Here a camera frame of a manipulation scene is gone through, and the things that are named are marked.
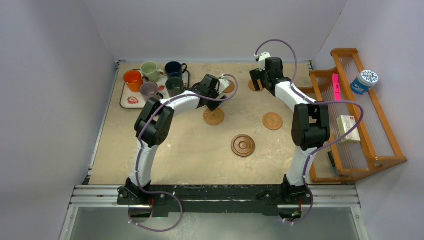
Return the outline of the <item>purple mug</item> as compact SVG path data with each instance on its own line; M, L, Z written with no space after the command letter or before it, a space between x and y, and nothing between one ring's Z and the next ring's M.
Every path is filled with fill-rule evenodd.
M139 92L141 94L143 104L145 104L150 98L157 100L163 100L164 95L159 91L159 86L155 82L145 82L141 85Z

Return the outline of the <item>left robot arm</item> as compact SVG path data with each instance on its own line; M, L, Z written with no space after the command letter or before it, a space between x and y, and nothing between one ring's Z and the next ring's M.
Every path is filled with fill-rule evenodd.
M134 170L125 182L129 199L138 205L146 203L152 195L149 191L151 173L156 152L166 140L173 118L187 111L206 106L216 110L226 101L224 91L231 85L225 75L219 78L206 74L193 87L165 100L150 98L136 120L134 129L139 143Z

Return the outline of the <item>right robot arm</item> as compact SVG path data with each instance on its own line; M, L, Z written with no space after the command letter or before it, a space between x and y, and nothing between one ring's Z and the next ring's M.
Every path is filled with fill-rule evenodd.
M292 204L309 193L306 185L316 151L331 136L329 110L302 93L290 78L284 76L280 58L266 53L255 59L258 68L249 72L255 90L267 89L293 111L291 137L295 151L280 191L282 200Z

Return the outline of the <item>orange mug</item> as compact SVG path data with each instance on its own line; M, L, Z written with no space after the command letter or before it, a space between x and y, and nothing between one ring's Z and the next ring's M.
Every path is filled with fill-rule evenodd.
M133 69L123 75L123 80L131 92L139 93L141 86L148 82L149 78L143 76L139 70Z

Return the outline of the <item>dark brown wooden coaster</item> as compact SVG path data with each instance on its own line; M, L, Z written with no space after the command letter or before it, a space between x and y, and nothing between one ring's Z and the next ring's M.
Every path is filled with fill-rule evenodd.
M231 141L231 150L239 157L250 156L256 148L254 140L246 134L236 135Z

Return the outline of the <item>light wooden coaster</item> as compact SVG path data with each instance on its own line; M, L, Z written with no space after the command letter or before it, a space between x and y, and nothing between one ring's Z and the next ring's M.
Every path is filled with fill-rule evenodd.
M231 93L231 92L233 92L234 91L234 89L235 89L235 84L234 84L234 82L233 81L229 81L230 82L230 85L223 91L224 93Z
M264 90L264 88L262 87L262 84L261 84L261 82L260 82L260 80L257 80L257 83L258 83L258 85L259 85L259 92L261 92L261 91L263 91ZM257 90L255 89L255 86L254 86L254 81L252 81L252 80L250 80L249 82L248 82L248 87L252 90L252 91L254 91L254 92L256 92Z

